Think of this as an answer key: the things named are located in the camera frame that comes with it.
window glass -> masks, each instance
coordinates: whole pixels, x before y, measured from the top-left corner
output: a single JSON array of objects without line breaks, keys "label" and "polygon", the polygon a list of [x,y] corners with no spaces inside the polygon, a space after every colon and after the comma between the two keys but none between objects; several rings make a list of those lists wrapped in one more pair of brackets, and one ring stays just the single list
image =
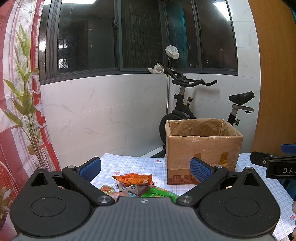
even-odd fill
[{"label": "window glass", "polygon": [[196,0],[204,68],[236,69],[234,37],[225,0]]},{"label": "window glass", "polygon": [[45,74],[45,45],[46,45],[45,38],[46,38],[50,3],[51,3],[51,0],[44,1],[42,14],[41,14],[41,20],[40,20],[40,27],[39,27],[38,68],[39,68],[39,77],[40,78],[46,77],[46,74]]},{"label": "window glass", "polygon": [[114,69],[114,1],[62,0],[58,73]]},{"label": "window glass", "polygon": [[198,67],[198,43],[190,0],[166,2],[170,45],[176,46],[179,59],[172,60],[176,68]]},{"label": "window glass", "polygon": [[158,1],[122,0],[121,28],[124,68],[153,68],[163,62]]}]

open cardboard box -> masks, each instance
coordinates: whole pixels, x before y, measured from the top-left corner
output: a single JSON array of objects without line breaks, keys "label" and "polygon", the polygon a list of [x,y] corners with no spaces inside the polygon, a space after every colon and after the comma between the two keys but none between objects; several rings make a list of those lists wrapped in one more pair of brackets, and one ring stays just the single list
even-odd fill
[{"label": "open cardboard box", "polygon": [[225,120],[167,120],[165,131],[168,184],[199,183],[190,172],[192,157],[234,171],[243,135]]}]

wooden panel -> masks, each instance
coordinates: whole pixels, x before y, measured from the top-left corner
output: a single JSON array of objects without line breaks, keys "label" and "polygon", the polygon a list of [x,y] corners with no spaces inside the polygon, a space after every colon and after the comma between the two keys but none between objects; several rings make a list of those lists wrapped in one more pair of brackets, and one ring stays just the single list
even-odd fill
[{"label": "wooden panel", "polygon": [[261,95],[253,151],[296,142],[296,24],[282,0],[249,0],[260,49]]}]

window handle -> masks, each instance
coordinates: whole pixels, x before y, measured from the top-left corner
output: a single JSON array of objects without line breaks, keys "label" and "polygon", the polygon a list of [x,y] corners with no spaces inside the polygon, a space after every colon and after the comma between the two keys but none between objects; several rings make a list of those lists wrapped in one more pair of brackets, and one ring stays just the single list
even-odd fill
[{"label": "window handle", "polygon": [[117,26],[117,23],[116,23],[116,20],[114,19],[113,23],[112,23],[112,27],[115,28],[115,29],[118,29],[118,26]]}]

plaid tablecloth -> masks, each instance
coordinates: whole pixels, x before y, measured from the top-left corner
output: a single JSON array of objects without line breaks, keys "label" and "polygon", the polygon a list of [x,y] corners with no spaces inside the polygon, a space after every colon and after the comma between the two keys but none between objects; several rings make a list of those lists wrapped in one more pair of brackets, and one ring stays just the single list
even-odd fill
[{"label": "plaid tablecloth", "polygon": [[[164,188],[170,192],[182,195],[195,185],[168,185],[166,184],[167,170],[165,168],[165,159],[117,156],[105,153],[101,157],[102,169],[99,175],[93,180],[92,184],[100,188],[102,185],[109,185],[115,188],[115,179],[112,175],[123,175],[128,173],[143,173],[152,174],[152,180],[155,186]],[[244,167],[254,167],[261,176],[276,201],[281,208],[281,217],[274,230],[273,236],[277,240],[283,239],[288,234],[292,233],[295,224],[290,216],[292,212],[292,198],[288,195],[282,185],[275,179],[267,179],[265,177],[266,168],[253,165],[250,162],[250,154],[244,153],[239,155],[236,171],[243,170]]]}]

